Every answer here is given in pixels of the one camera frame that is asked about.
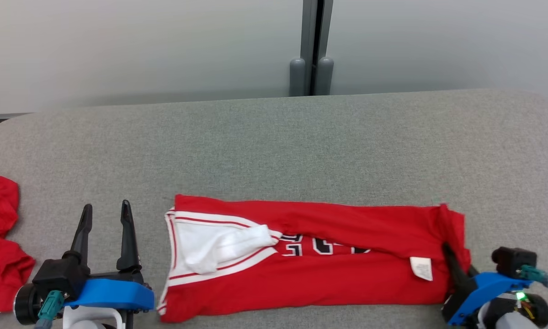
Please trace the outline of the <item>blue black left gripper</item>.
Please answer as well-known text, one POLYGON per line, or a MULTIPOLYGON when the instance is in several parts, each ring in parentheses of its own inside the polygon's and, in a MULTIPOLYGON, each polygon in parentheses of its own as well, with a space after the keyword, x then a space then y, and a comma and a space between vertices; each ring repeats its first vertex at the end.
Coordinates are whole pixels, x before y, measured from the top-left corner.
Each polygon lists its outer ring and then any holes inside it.
MULTIPOLYGON (((86 204, 76 229, 71 252, 88 262, 89 233, 92 229, 92 204, 86 204)), ((122 201, 120 221, 122 225, 121 255, 117 270, 140 271, 140 262, 134 219, 130 202, 122 201)), ((75 301, 67 301, 53 321, 61 320, 63 326, 105 326, 105 320, 114 320, 114 326, 132 326, 137 313, 147 313, 155 308, 154 291, 146 283, 120 281, 109 278, 90 278, 75 301)), ((33 284, 24 285, 13 302, 13 314, 21 325, 34 326, 42 299, 33 284)))

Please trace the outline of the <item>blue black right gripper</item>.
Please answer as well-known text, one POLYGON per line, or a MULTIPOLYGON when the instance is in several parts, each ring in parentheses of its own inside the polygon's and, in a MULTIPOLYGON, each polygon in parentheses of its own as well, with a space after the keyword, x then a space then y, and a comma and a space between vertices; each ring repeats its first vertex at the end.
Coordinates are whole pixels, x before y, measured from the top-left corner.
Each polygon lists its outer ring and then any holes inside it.
POLYGON ((454 292, 442 306, 449 327, 460 329, 546 329, 548 303, 525 290, 533 281, 499 273, 479 273, 470 265, 463 270, 450 245, 442 251, 454 292))

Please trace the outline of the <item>red white basketball jersey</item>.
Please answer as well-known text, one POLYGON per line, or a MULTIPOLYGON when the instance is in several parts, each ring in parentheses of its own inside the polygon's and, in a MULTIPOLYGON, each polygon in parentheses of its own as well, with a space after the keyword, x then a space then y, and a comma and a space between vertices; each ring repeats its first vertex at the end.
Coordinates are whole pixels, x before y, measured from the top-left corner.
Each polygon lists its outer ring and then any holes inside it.
POLYGON ((177 194, 161 321, 275 308, 445 300, 444 244, 466 271, 465 216, 438 206, 222 201, 177 194))

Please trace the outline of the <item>grey cylinder post foot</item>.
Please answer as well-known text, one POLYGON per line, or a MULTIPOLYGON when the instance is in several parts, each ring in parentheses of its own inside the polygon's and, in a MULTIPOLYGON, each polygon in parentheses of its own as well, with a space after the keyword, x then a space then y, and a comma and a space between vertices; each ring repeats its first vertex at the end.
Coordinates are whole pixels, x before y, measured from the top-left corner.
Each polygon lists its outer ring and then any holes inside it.
POLYGON ((289 96, 305 95, 306 62, 302 58, 292 59, 289 65, 290 86, 289 96))
POLYGON ((314 95, 330 95, 334 60, 329 57, 320 58, 316 64, 314 95))

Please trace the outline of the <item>grey metal partition post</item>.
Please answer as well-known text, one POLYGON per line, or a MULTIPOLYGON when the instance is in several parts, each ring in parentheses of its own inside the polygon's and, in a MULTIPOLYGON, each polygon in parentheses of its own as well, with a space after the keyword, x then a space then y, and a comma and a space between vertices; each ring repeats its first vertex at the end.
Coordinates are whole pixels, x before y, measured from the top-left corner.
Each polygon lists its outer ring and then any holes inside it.
POLYGON ((314 96, 316 64, 327 55, 334 0, 303 0, 299 58, 306 62, 305 95, 314 96))

